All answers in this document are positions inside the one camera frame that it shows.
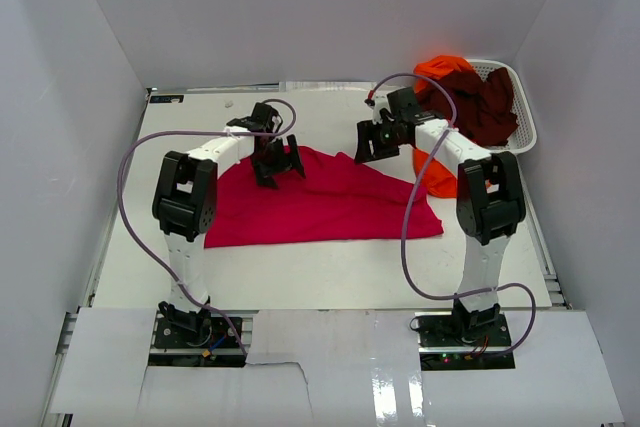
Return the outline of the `magenta t shirt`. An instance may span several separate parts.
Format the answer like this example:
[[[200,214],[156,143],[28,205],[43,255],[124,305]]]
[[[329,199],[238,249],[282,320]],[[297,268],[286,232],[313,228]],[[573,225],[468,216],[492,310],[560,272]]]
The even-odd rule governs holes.
[[[206,248],[401,237],[411,183],[342,152],[299,152],[306,176],[280,174],[275,189],[257,184],[248,159],[221,176]]]

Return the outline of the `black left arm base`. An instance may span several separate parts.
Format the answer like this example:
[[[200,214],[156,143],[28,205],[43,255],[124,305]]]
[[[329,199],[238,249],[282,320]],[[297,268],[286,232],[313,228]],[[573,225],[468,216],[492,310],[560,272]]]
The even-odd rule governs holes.
[[[154,367],[242,368],[238,339],[221,317],[199,319],[192,332],[158,315],[148,364]]]

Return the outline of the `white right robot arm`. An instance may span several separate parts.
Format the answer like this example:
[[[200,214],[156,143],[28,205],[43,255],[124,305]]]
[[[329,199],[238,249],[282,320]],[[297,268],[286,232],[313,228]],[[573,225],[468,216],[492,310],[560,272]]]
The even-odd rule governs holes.
[[[373,113],[356,125],[355,163],[395,157],[401,146],[410,145],[456,175],[456,217],[466,248],[451,331],[459,343],[475,345],[497,323],[504,252],[526,216],[516,157],[508,151],[493,153],[457,131],[442,114],[422,110],[410,88],[395,90],[380,102],[369,93],[365,104]]]

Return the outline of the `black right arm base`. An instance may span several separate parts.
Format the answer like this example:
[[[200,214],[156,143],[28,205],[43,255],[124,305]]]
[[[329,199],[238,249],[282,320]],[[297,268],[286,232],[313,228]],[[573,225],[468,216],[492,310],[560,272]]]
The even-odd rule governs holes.
[[[504,314],[497,324],[479,333],[456,332],[450,315],[416,315],[409,328],[418,335],[420,365],[429,371],[512,370],[516,367],[511,335]]]

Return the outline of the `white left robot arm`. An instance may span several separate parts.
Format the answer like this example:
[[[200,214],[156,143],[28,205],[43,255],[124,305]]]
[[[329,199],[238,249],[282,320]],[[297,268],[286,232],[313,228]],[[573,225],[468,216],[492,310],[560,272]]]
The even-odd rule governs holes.
[[[260,187],[275,189],[275,177],[289,171],[305,175],[295,136],[280,137],[290,128],[283,125],[276,103],[289,105],[276,99],[258,102],[249,116],[229,121],[220,136],[185,153],[170,151],[162,160],[152,215],[177,278],[170,300],[160,303],[159,310],[188,345],[202,345],[211,334],[205,314],[210,296],[199,256],[216,215],[218,179],[245,159]]]

